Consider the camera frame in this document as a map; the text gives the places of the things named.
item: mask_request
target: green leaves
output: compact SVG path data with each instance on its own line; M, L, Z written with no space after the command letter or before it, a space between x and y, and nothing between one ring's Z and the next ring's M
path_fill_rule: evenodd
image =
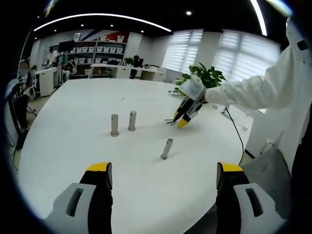
M198 67L196 67L196 66L189 66L189 70L191 71L192 74L197 72L197 69L198 69Z
M191 76L189 74L182 74L182 77L185 78L185 79L191 79Z
M215 69L215 67L211 67L207 69L204 64L198 62L200 66L189 66L190 72L192 75L199 77L203 83L203 85L209 89L213 87L220 86L223 80L226 80L221 71ZM189 74L182 75L183 80L178 81L176 85L181 85L187 80L191 79ZM179 92L179 88L175 88L174 92Z
M204 66L204 64L202 64L201 62L198 62L198 63L200 64L200 66L201 66L201 68L203 69L203 71L206 72L206 71L207 71L207 68Z

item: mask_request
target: ceiling light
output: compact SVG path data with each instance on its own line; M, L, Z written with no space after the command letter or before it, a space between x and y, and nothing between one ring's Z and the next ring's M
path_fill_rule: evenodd
M261 13L261 10L260 10L260 7L259 7L259 4L258 4L257 0L250 0L250 2L253 5L255 13L257 14L257 18L258 18L258 21L259 21L259 24L260 24L262 35L267 36L268 35L267 34L267 29L265 27L263 15Z
M55 22L58 22L58 21L61 21L61 20L71 19L71 18L75 18L75 17L84 17L84 16L112 16L112 17L125 18L125 19L129 19L129 20L136 20L136 21L140 21L142 23L147 23L147 24L150 24L152 26L161 28L161 29L163 29L163 30L165 30L167 32L171 32L171 30L168 29L168 28L162 27L162 26L160 26L158 24L155 24L155 23L143 20L143 19L138 19L138 18L134 18L134 17L130 17L130 16L116 15L116 14L107 14L107 13L88 13L88 14L79 14L79 15L73 15L73 16L66 16L66 17L63 17L63 18L60 18L60 19L55 19L55 20L53 20L51 22L45 23L45 24L39 26L38 28L35 28L34 32L37 31L38 29L41 29L41 28L51 24L51 23L55 23Z

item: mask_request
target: potted plant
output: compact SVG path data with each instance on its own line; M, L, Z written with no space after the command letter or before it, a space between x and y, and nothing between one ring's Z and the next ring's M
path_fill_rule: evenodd
M209 89L214 88L221 85L223 80L226 80L221 71L215 69L215 67L211 67L207 69L202 63L198 62L200 66L189 66L191 75L195 75L199 77L203 83L203 85ZM176 85L181 85L187 80L191 79L191 75L184 73L182 75L183 79L178 81ZM180 95L181 92L179 88L176 87L174 91L169 91L169 93L173 93L174 95Z
M133 58L132 57L125 58L125 64L126 66L131 66L133 64Z

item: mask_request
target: black cable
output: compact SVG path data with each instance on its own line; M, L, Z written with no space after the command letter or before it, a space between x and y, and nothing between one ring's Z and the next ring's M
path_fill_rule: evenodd
M234 127L235 127L235 129L236 129L236 132L237 132L237 134L238 134L238 137L239 137L239 139L240 139L240 142L242 143L243 154L242 154L242 158L240 159L239 164L238 164L238 165L240 165L240 163L241 163L242 160L243 160L243 156L244 156L244 144L243 144L242 138L240 138L240 134L239 134L239 132L238 132L238 130L237 130L237 128L236 128L236 125L235 125L234 120L232 119L232 117L231 117L231 115L230 115L230 112L229 112L228 108L225 107L225 109L226 109L226 111L228 112L229 117L231 118L231 120L232 120L232 122L233 122L233 124L234 124Z

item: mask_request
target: white lab coat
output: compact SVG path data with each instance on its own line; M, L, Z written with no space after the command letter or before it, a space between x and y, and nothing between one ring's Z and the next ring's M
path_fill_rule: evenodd
M302 40L295 26L289 22L287 38L290 45L281 54L276 65L264 76L253 76L242 82L225 82L208 89L208 102L225 106L237 103L251 109L288 107L291 118L278 144L290 172L298 144L304 136L312 102L312 65L309 50L300 51Z
M58 56L58 52L55 50L51 54L49 54L49 65L52 65L52 63L56 61L57 56Z

